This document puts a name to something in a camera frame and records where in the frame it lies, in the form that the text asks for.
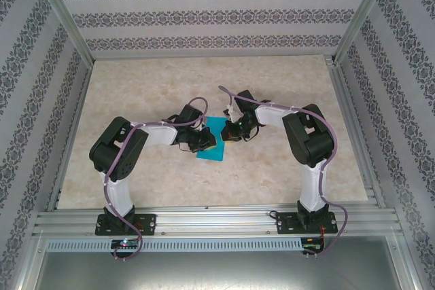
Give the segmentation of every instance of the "blue cloth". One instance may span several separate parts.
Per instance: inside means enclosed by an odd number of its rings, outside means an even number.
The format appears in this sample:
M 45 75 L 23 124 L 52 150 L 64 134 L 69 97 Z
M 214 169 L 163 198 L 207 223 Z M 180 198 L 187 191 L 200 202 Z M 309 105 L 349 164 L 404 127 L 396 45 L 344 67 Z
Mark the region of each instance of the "blue cloth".
M 213 149 L 198 152 L 196 155 L 198 159 L 214 161 L 222 161 L 224 159 L 225 143 L 223 142 L 220 133 L 225 127 L 226 120 L 227 119 L 224 117 L 207 117 L 207 123 L 205 124 L 205 127 L 210 127 L 210 132 L 216 138 L 216 146 Z

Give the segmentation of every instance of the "patterned wallpaper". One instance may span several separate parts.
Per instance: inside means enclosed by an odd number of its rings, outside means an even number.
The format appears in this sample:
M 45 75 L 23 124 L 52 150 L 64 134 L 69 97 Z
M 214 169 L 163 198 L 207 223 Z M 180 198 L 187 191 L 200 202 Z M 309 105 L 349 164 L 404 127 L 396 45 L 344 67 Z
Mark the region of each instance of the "patterned wallpaper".
M 64 0 L 95 58 L 332 54 L 361 0 Z
M 341 63 L 387 204 L 435 289 L 435 0 L 377 0 Z
M 7 289 L 35 212 L 47 207 L 89 70 L 48 0 L 0 0 L 0 39 L 0 289 Z

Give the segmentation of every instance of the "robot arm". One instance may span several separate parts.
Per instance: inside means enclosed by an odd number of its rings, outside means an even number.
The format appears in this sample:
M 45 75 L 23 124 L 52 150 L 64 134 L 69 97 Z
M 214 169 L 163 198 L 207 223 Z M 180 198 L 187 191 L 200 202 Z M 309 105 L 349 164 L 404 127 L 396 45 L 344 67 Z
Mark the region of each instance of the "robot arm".
M 248 90 L 238 94 L 244 98 L 254 99 Z M 334 142 L 326 126 L 318 119 L 291 109 L 280 109 L 268 105 L 259 105 L 235 98 L 243 116 L 237 121 L 226 122 L 221 136 L 224 141 L 249 141 L 251 131 L 265 125 L 285 129 L 294 157 L 303 165 L 302 193 L 298 201 L 298 220 L 308 229 L 310 225 L 323 219 L 328 213 L 328 205 L 319 193 L 319 176 L 321 166 L 332 155 Z M 321 117 L 317 105 L 304 107 Z M 322 190 L 326 187 L 326 171 Z
M 201 111 L 186 105 L 179 115 L 173 115 L 161 123 L 145 124 L 134 131 L 107 182 L 107 193 L 112 204 L 107 204 L 104 209 L 108 220 L 122 227 L 122 222 L 114 215 L 112 207 L 127 221 L 133 220 L 134 205 L 130 198 L 127 177 L 133 171 L 143 148 L 187 143 L 190 151 L 196 153 L 216 145 L 216 139 L 209 128 L 198 130 L 192 126 L 180 126 L 198 119 L 201 115 Z M 89 158 L 94 162 L 95 169 L 100 172 L 103 182 L 120 151 L 118 144 L 125 141 L 136 125 L 138 124 L 123 117 L 117 117 L 92 146 Z

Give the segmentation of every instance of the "beige tabletop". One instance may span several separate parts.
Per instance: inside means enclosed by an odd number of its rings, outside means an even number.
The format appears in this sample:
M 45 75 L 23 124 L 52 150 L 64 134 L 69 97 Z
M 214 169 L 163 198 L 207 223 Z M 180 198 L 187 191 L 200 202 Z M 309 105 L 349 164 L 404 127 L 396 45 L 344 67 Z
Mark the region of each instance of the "beige tabletop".
M 165 58 L 95 63 L 58 207 L 105 205 L 88 153 L 116 116 L 160 121 L 195 96 L 209 101 L 207 115 L 223 116 L 229 97 L 218 85 L 234 93 L 249 89 L 258 100 L 282 105 L 317 104 L 338 136 L 327 197 L 367 200 L 323 56 Z M 129 179 L 136 207 L 293 203 L 302 186 L 301 165 L 285 131 L 274 126 L 261 128 L 250 142 L 226 144 L 222 162 L 197 159 L 176 146 L 144 149 Z

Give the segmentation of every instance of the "black mounting plate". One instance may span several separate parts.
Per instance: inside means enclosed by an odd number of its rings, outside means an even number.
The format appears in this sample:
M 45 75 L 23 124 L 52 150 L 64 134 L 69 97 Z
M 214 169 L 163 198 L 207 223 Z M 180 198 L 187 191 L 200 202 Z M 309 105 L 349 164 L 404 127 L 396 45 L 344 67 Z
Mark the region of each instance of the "black mounting plate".
M 153 236 L 156 230 L 156 215 L 155 214 L 135 214 L 133 225 L 138 227 L 142 236 Z M 135 236 L 136 232 L 129 228 L 124 232 L 120 227 L 109 222 L 107 215 L 100 214 L 95 227 L 96 236 Z
M 298 220 L 297 212 L 277 212 L 278 234 L 320 234 L 320 227 L 325 227 L 325 234 L 336 234 L 338 227 L 333 212 L 328 212 L 324 219 L 304 229 Z

